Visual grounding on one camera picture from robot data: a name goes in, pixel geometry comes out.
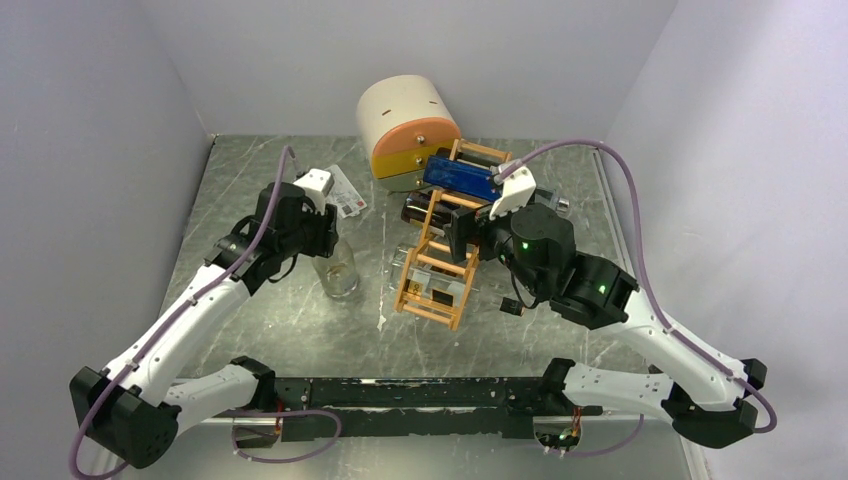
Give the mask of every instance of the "white label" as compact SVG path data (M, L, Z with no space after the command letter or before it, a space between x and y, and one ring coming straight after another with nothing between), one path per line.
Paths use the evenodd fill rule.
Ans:
M367 207L365 200L362 200L338 165L330 166L327 171L333 174L333 188L327 196L327 201L338 207L342 218L359 215L359 212Z

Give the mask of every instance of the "table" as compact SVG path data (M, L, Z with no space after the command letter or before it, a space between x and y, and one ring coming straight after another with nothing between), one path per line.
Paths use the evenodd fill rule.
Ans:
M544 143L470 140L515 157ZM302 258L286 280L263 285L201 346L181 376L212 373L239 355L265 363L279 376L538 376L557 356L600 368L647 370L642 357L627 346L567 322L547 305L523 317L499 312L495 299L515 295L507 270L494 262L478 270L474 286L480 291L469 299L459 331L394 312L389 264L395 247L414 244L420 229L400 220L405 194L389 194L375 185L355 137L219 136L186 227L166 306L188 285L215 241L255 210L257 195L274 179L286 144L304 166L338 164L368 204L359 216L338 222L339 234L355 252L358 291L348 301L330 299L309 259ZM530 169L540 186L556 188L570 201L568 218L578 249L624 264L596 151L554 150L531 162ZM290 168L286 178L293 175Z

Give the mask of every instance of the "white wall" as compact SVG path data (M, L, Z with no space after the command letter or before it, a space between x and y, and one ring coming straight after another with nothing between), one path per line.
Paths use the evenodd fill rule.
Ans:
M143 0L207 129L357 134L356 102L434 82L467 136L601 137L676 0Z
M0 478L68 478L68 382L161 305L209 139L133 2L0 4Z
M844 2L683 0L607 138L660 301L770 368L778 428L709 451L717 479L848 478L847 59Z

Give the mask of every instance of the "marble surface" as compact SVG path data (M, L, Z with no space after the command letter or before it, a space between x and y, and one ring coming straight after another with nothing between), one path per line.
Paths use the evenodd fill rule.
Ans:
M543 142L472 139L521 156ZM400 220L405 194L389 194L372 181L366 155L355 137L220 136L186 227L168 289L169 305L189 283L204 255L242 216L255 209L259 191L274 178L283 145L291 145L304 167L338 164L368 204L338 229L355 252L360 285L351 298L324 295L309 259L278 284L265 284L188 362L181 376L212 373L239 355L249 355L278 376L518 376L541 375L551 358L644 372L647 365L628 347L587 332L547 305L523 317L501 313L495 299L514 297L506 269L485 263L459 331L396 313L389 288L395 247L414 243L420 230ZM530 164L540 186L555 188L571 202L578 249L623 264L610 201L594 152L559 149ZM286 179L291 180L290 168Z

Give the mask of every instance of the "glass jar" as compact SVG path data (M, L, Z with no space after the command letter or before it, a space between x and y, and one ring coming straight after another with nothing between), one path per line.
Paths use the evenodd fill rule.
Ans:
M353 249L343 238L336 243L330 258L312 257L312 267L324 291L333 298L350 295L359 285L359 273L353 260Z

